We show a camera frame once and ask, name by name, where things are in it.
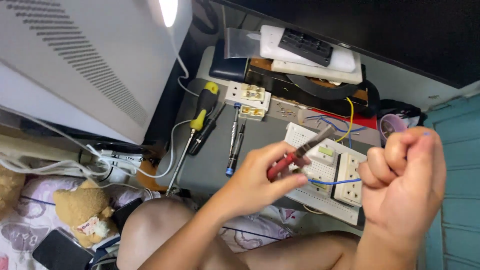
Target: ventilation slot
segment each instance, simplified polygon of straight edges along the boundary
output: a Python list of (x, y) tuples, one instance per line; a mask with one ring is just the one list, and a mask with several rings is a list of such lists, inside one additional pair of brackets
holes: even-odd
[(145, 109), (96, 51), (94, 45), (82, 35), (81, 29), (75, 25), (75, 21), (61, 4), (36, 0), (0, 1), (7, 2), (7, 9), (21, 18), (35, 35), (93, 87), (137, 124), (145, 126), (147, 120)]

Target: white monitor back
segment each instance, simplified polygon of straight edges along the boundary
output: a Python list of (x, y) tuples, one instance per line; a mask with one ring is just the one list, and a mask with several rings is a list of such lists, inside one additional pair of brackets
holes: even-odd
[[(178, 1), (180, 48), (192, 4)], [(143, 142), (176, 60), (146, 0), (4, 0), (0, 25), (0, 105)]]

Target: pegboard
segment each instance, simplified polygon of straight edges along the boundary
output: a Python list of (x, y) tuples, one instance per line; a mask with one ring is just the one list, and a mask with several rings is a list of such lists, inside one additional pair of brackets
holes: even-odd
[[(287, 134), (285, 135), (285, 141), (295, 147), (300, 147), (308, 140), (313, 138), (315, 135), (316, 133), (311, 130), (308, 130), (294, 123), (289, 123), (287, 125)], [(331, 139), (326, 139), (325, 141), (323, 141), (323, 143), (332, 147), (335, 150), (334, 163), (331, 165), (324, 165), (319, 162), (312, 161), (310, 165), (304, 167), (305, 170), (314, 173), (316, 177), (320, 178), (320, 181), (334, 182), (336, 163), (339, 154), (350, 153), (358, 157), (360, 161), (364, 161), (367, 158), (365, 155), (362, 155), (359, 152), (348, 148), (347, 146), (336, 143)], [(294, 168), (296, 168), (295, 165), (290, 166), (291, 170)], [(286, 194), (286, 196), (292, 200), (295, 200), (311, 208), (317, 209), (342, 221), (345, 221), (352, 225), (357, 225), (360, 208), (345, 205), (331, 199), (331, 193), (331, 186), (329, 186), (326, 191), (322, 189), (317, 191), (317, 186), (309, 182), (303, 187), (296, 188), (295, 190), (289, 192), (288, 194)]]

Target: light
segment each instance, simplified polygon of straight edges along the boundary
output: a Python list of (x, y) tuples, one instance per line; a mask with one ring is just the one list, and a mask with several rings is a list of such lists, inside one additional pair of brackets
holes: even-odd
[(166, 27), (171, 27), (177, 17), (178, 0), (158, 0)]

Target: yellow screwdriver handle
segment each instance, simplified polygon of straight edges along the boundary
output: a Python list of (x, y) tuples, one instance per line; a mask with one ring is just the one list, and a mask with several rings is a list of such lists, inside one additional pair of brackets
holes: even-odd
[(200, 92), (197, 101), (197, 110), (193, 120), (190, 121), (190, 128), (200, 131), (204, 126), (205, 116), (215, 106), (218, 99), (218, 85), (208, 82)]

